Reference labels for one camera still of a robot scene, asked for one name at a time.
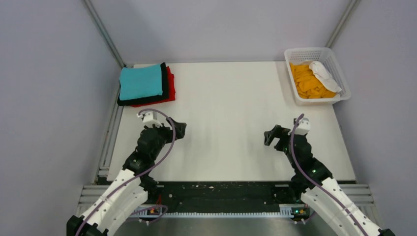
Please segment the white t shirt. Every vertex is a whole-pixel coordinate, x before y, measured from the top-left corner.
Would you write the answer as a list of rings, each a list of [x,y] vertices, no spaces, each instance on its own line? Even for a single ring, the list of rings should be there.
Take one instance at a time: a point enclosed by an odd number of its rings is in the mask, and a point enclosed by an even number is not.
[[[342,91],[342,88],[338,85],[333,76],[321,62],[311,61],[308,67],[310,70],[312,70],[313,75],[323,84],[327,90],[334,93],[339,93]]]

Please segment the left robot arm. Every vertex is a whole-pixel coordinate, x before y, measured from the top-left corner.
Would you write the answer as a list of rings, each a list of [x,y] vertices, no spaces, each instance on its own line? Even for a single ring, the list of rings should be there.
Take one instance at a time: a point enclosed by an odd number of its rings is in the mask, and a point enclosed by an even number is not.
[[[143,118],[144,128],[134,151],[105,192],[80,216],[66,223],[68,236],[112,236],[134,210],[157,199],[156,181],[149,172],[163,147],[185,136],[186,123],[167,118],[169,126]]]

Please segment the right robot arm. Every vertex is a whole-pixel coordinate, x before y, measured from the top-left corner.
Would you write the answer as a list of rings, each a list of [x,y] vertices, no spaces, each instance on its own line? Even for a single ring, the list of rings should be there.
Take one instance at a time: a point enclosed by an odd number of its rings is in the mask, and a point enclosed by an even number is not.
[[[295,171],[289,198],[295,203],[311,207],[339,236],[392,236],[391,229],[383,229],[370,220],[342,190],[330,170],[312,153],[306,135],[276,125],[264,132],[264,144],[284,153]]]

